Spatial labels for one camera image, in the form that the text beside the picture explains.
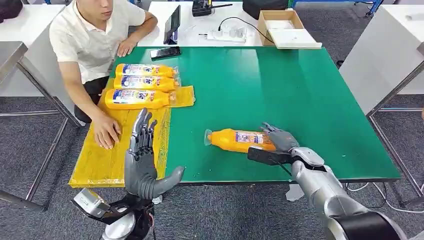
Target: green table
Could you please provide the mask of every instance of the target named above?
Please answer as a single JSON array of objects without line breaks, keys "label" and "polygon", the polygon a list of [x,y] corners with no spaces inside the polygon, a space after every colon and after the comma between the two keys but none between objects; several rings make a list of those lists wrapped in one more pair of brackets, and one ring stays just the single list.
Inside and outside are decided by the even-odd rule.
[{"label": "green table", "polygon": [[[137,47],[119,63],[151,63]],[[181,47],[155,61],[178,66],[193,85],[192,107],[171,112],[166,175],[185,166],[183,183],[289,182],[279,166],[204,145],[205,129],[259,131],[269,122],[315,150],[344,182],[392,181],[400,175],[327,51],[275,47]]]}]

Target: robotic thumb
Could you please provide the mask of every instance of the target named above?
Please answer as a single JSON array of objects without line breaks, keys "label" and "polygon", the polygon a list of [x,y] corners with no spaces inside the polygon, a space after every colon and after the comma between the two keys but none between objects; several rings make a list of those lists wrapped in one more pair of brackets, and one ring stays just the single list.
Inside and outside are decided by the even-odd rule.
[{"label": "robotic thumb", "polygon": [[159,195],[165,193],[166,191],[172,189],[175,185],[181,182],[183,178],[185,168],[182,166],[177,166],[171,173],[171,175],[166,176],[165,178],[156,180],[153,184],[153,198],[159,197]]}]

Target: gray carpet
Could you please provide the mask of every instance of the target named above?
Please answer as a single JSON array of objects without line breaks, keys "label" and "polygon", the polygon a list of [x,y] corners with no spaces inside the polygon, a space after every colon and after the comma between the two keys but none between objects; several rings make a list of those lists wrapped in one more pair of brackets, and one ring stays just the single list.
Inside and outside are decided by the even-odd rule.
[{"label": "gray carpet", "polygon": [[[365,4],[299,3],[296,10],[305,27],[323,43],[334,61],[347,56],[369,22],[363,18],[367,12]],[[399,96],[393,104],[422,106],[423,101],[423,96]],[[0,112],[49,108],[51,106],[39,97],[0,98]],[[378,113],[376,118],[422,184],[424,126],[420,114],[386,112]],[[58,115],[0,118],[0,189],[26,196],[61,122]],[[99,239],[104,225],[78,212],[69,200],[79,189],[67,185],[87,131],[87,127],[66,127],[34,198],[35,202],[47,205],[47,211],[33,212],[0,201],[0,239]],[[322,224],[314,209],[304,197],[288,202],[285,199],[288,189],[286,184],[176,187],[164,195],[163,203],[155,207],[156,237],[158,240],[323,239]],[[394,189],[403,201],[416,196],[405,180],[395,182]],[[94,191],[110,202],[125,194],[122,188]],[[387,192],[390,203],[399,207],[388,184]],[[350,194],[369,207],[382,203],[372,185]],[[396,212],[387,205],[378,210],[397,221],[408,237],[424,230],[422,214]]]}]

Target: metal frame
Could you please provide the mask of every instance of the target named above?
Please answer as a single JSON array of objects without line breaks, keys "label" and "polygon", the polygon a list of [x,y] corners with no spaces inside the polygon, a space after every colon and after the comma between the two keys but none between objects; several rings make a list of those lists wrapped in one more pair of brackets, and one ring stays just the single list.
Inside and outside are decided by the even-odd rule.
[{"label": "metal frame", "polygon": [[[424,56],[424,42],[417,48],[417,50]],[[418,74],[424,72],[424,61],[422,61],[412,72],[410,72],[393,90],[391,90],[366,116],[369,118],[372,125],[375,127],[378,136],[385,143],[391,155],[394,158],[395,163],[399,166],[400,170],[405,174],[406,179],[412,185],[412,188],[418,195],[417,198],[412,200],[403,202],[404,206],[408,205],[416,205],[420,203],[424,203],[424,192],[421,191],[420,186],[418,185],[415,178],[412,176],[411,172],[406,167],[404,161],[396,152],[393,145],[390,143],[389,139],[385,135],[383,129],[377,123],[374,118],[374,114],[376,112],[421,112],[423,108],[408,108],[408,107],[400,107],[400,108],[391,108],[391,107],[383,107],[387,104],[395,95],[397,95],[402,89],[404,89]]]},{"label": "metal frame", "polygon": [[43,205],[32,202],[34,195],[40,185],[41,179],[43,178],[46,169],[52,160],[53,153],[56,150],[56,147],[61,139],[61,136],[65,130],[65,127],[68,123],[68,120],[71,120],[71,123],[75,127],[81,126],[78,120],[67,111],[54,97],[52,97],[47,90],[40,84],[39,80],[43,79],[43,76],[38,72],[38,70],[32,65],[32,63],[24,56],[28,48],[20,42],[16,50],[11,54],[11,56],[0,65],[0,79],[6,78],[8,73],[16,66],[28,79],[29,81],[53,104],[57,110],[44,110],[44,111],[27,111],[27,112],[10,112],[10,113],[0,113],[0,117],[21,117],[21,116],[40,116],[40,115],[52,115],[52,114],[62,114],[64,116],[63,122],[60,125],[59,130],[53,140],[53,143],[48,150],[44,161],[41,164],[40,169],[29,189],[28,194],[25,198],[15,196],[6,191],[0,190],[0,199],[17,204],[23,208],[30,208],[33,210],[43,211],[45,207]]},{"label": "metal frame", "polygon": [[[383,0],[367,0],[367,1],[363,1],[363,2],[372,2],[372,7],[369,10],[369,12],[367,12],[365,14],[366,17],[374,14],[377,9],[379,8],[380,4],[382,3]],[[291,3],[291,8],[294,8],[296,3],[298,2],[352,2],[352,3],[360,3],[361,1],[358,0],[293,0],[293,2]]]}]

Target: yellow bottle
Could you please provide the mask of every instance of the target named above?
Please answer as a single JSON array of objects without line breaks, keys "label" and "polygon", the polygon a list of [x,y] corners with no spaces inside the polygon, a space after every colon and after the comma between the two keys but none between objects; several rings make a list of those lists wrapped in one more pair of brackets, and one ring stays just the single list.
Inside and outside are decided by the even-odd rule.
[{"label": "yellow bottle", "polygon": [[157,90],[111,89],[106,92],[105,102],[110,109],[160,109],[176,100],[175,92],[164,93]]},{"label": "yellow bottle", "polygon": [[204,132],[204,144],[215,145],[223,150],[247,153],[249,147],[256,147],[267,151],[275,151],[276,147],[267,135],[258,131],[239,131],[230,128],[221,131]]},{"label": "yellow bottle", "polygon": [[120,63],[116,66],[115,73],[116,76],[164,76],[174,78],[178,74],[178,68],[165,65]]},{"label": "yellow bottle", "polygon": [[181,85],[178,79],[165,76],[117,75],[113,87],[115,89],[159,90],[168,93]]}]

